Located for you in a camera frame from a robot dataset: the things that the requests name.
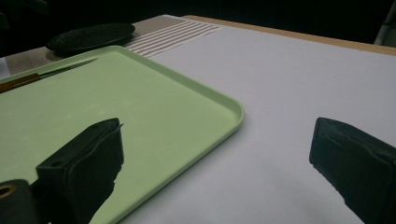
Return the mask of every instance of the table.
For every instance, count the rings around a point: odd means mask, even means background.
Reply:
[[[120,223],[361,223],[309,164],[310,142],[325,117],[396,146],[396,50],[166,17],[219,29],[150,59],[232,96],[246,118]]]

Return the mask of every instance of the knife handle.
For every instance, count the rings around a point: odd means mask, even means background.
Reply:
[[[40,75],[35,73],[35,74],[29,75],[27,77],[20,77],[20,78],[17,78],[17,79],[14,79],[14,80],[11,80],[11,81],[8,81],[5,83],[1,83],[0,84],[0,93],[17,89],[18,87],[27,85],[32,82],[36,82],[40,79],[41,79]]]

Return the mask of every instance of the dark background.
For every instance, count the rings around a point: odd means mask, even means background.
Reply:
[[[168,14],[238,21],[374,43],[393,0],[0,0],[0,57],[45,46],[63,32]],[[7,24],[1,22],[7,18]]]

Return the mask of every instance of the tray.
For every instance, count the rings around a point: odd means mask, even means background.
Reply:
[[[98,58],[0,94],[0,182],[35,167],[97,121],[119,118],[125,163],[92,223],[116,223],[235,132],[235,99],[122,47],[95,49],[11,78]]]

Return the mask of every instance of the black plate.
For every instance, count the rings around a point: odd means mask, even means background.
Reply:
[[[47,49],[61,54],[76,54],[110,45],[120,45],[132,38],[134,26],[129,23],[107,23],[88,26],[57,35]]]

